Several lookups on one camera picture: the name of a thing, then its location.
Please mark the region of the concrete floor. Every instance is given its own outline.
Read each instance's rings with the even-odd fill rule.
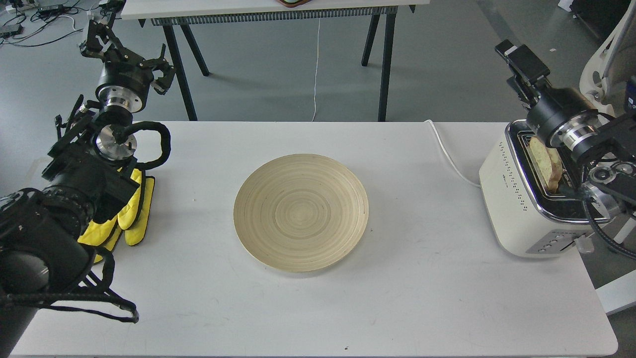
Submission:
[[[76,27],[86,24],[83,13],[73,17]],[[9,18],[3,12],[0,22]],[[321,20],[316,121],[377,119],[384,19],[370,65],[363,68],[359,62],[368,24],[368,17]],[[23,25],[25,33],[40,26]],[[201,76],[177,28],[199,120],[310,121],[318,25],[318,20],[194,25],[210,77]],[[23,44],[49,41],[70,30],[71,20],[61,18]],[[114,31],[146,58],[156,57],[165,42],[161,28],[150,23],[142,29],[136,21],[118,20]],[[101,62],[79,54],[82,37],[73,34],[36,48],[0,45],[1,193],[34,182],[32,163],[44,163],[56,139],[53,117],[65,117],[79,94],[92,97]],[[507,66],[494,52],[505,38],[533,49],[550,67],[556,87],[578,87],[584,65],[600,45],[555,0],[432,0],[415,14],[400,8],[387,120],[508,122],[525,117],[506,85]],[[166,96],[151,91],[148,107],[135,119],[187,120],[177,81]],[[597,246],[597,253],[584,258],[596,287],[636,268]],[[634,309],[611,316],[619,338],[613,357],[636,356],[635,317]]]

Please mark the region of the black table leg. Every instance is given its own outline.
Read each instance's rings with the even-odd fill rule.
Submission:
[[[393,55],[393,34],[396,27],[396,15],[394,13],[387,14],[387,25],[384,31],[384,55],[382,57],[378,122],[386,122],[387,120],[387,100],[389,98],[389,77],[391,75],[391,56]]]
[[[183,63],[181,62],[181,54],[179,53],[179,47],[177,46],[177,39],[174,37],[174,30],[172,26],[171,25],[164,26],[163,33],[165,34],[165,40],[168,43],[168,50],[170,50],[170,57],[172,58],[172,62],[173,62],[172,65],[177,70],[177,81],[179,82],[179,88],[181,89],[183,104],[185,104],[186,106],[188,119],[197,120],[195,105],[192,102],[190,88],[188,87],[188,79],[186,78],[186,73],[183,70]]]
[[[181,25],[181,30],[183,30],[183,34],[186,36],[186,40],[188,40],[188,45],[190,45],[190,50],[192,50],[192,54],[197,60],[197,64],[199,65],[199,69],[201,69],[201,73],[204,76],[208,77],[210,75],[210,71],[207,70],[207,66],[205,65],[205,61],[203,60],[203,55],[201,55],[201,50],[199,50],[197,41],[195,40],[194,35],[192,35],[190,25]]]
[[[371,47],[373,47],[373,40],[375,39],[375,31],[378,29],[378,21],[380,21],[380,15],[371,15],[369,33],[366,35],[366,43],[364,44],[364,52],[362,54],[363,67],[369,64],[369,56],[371,55]]]

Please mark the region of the yellow oven mitt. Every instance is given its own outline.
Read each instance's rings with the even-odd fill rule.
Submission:
[[[103,224],[91,221],[84,234],[78,238],[78,242],[113,251],[122,232],[124,232],[126,243],[130,246],[134,246],[144,239],[155,189],[155,178],[146,177],[145,173],[138,169],[133,170],[130,177],[139,183],[139,188],[130,198],[128,204],[114,218]],[[101,260],[100,255],[95,256],[95,263]]]

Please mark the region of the bamboo plate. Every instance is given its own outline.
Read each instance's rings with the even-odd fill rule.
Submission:
[[[315,154],[264,164],[234,202],[234,226],[245,249],[290,272],[325,268],[345,257],[368,218],[362,183],[344,165]]]

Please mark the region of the tabletop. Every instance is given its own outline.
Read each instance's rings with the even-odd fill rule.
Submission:
[[[286,8],[276,0],[128,0],[121,12],[121,18],[123,20],[135,20],[139,18],[368,8],[429,3],[430,0],[313,0],[295,8]]]
[[[146,239],[115,250],[122,324],[40,310],[15,355],[602,356],[616,337],[576,250],[522,259],[497,245],[481,191],[445,161],[426,123],[164,122]],[[505,123],[440,123],[473,180]],[[155,134],[138,135],[152,159]],[[326,269],[269,268],[241,245],[243,181],[287,154],[346,165],[364,185],[358,246]]]

